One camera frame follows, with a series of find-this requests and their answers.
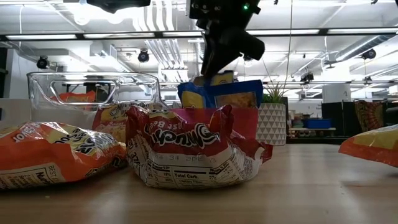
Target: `potted plant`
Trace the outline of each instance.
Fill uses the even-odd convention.
[[[266,88],[259,108],[256,138],[273,146],[286,144],[286,107],[283,104],[284,85]]]

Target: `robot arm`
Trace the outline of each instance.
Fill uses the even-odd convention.
[[[144,7],[150,0],[87,0],[88,4],[115,13],[127,7]],[[245,31],[253,13],[258,14],[259,0],[187,0],[187,14],[197,19],[204,30],[205,55],[201,74],[211,78],[240,56],[260,60],[263,41]]]

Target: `white geometric planter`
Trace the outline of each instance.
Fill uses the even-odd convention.
[[[286,107],[284,104],[261,104],[256,139],[273,146],[286,144]]]

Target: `blue bin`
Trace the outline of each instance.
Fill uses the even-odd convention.
[[[304,128],[328,129],[331,128],[331,119],[305,119]]]

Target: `clear plastic bin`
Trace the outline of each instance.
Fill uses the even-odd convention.
[[[156,103],[159,81],[141,73],[118,72],[35,72],[27,74],[32,121],[55,121],[91,129],[98,109],[119,103]],[[96,92],[93,102],[63,101],[60,94]]]

